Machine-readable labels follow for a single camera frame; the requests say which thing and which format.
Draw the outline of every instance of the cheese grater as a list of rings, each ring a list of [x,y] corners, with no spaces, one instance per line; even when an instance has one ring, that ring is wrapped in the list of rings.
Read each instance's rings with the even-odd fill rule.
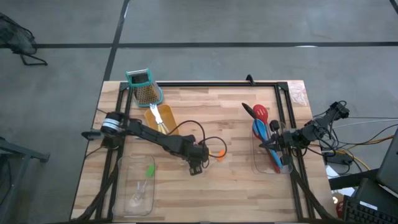
[[[159,104],[163,101],[163,93],[152,78],[149,70],[126,72],[129,86],[133,90],[137,106],[149,107],[149,104]]]

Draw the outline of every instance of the teal grater handle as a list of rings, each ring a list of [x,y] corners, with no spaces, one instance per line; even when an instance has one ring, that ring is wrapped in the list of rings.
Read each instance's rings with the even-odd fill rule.
[[[143,82],[143,83],[133,83],[132,78],[129,76],[129,72],[126,71],[126,78],[127,81],[129,82],[129,86],[134,88],[134,87],[143,87],[143,86],[148,86],[151,85],[154,81],[152,79],[152,73],[150,72],[149,68],[146,68],[147,74],[148,74],[148,81]]]

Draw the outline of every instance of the clear plastic container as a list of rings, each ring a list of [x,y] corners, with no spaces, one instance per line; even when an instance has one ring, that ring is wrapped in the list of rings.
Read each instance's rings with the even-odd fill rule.
[[[119,179],[113,214],[141,217],[154,204],[155,160],[152,156],[126,156],[118,161]]]
[[[271,155],[268,151],[262,147],[259,147],[261,140],[255,137],[251,131],[251,148],[252,148],[252,170],[255,174],[289,174],[292,171],[292,165],[290,163],[279,167],[279,172],[275,171],[272,165]],[[277,157],[282,157],[282,152],[275,152]]]

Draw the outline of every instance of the blue utensil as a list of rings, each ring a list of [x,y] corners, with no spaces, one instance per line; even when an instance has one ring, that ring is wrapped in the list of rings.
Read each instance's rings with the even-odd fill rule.
[[[257,136],[261,136],[264,141],[266,141],[268,139],[267,138],[267,134],[266,134],[267,133],[267,126],[260,119],[255,119],[253,121],[252,128],[253,128],[255,134]],[[275,160],[276,164],[278,165],[278,167],[282,168],[282,163],[281,163],[281,161],[279,159],[279,156],[276,154],[276,152],[274,150],[271,150],[271,149],[269,149],[269,152],[271,153],[271,155],[274,158],[274,160]]]
[[[260,119],[255,119],[253,121],[252,128],[253,128],[254,134],[256,136],[258,136],[257,138],[259,138],[260,140],[262,138],[264,141],[268,140],[267,135],[266,135],[267,129],[266,129],[266,125],[264,124],[264,122],[262,122]]]

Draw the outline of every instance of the computer monitor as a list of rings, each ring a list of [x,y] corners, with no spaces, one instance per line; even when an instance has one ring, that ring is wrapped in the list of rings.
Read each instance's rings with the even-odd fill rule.
[[[377,172],[376,179],[398,194],[398,128]]]

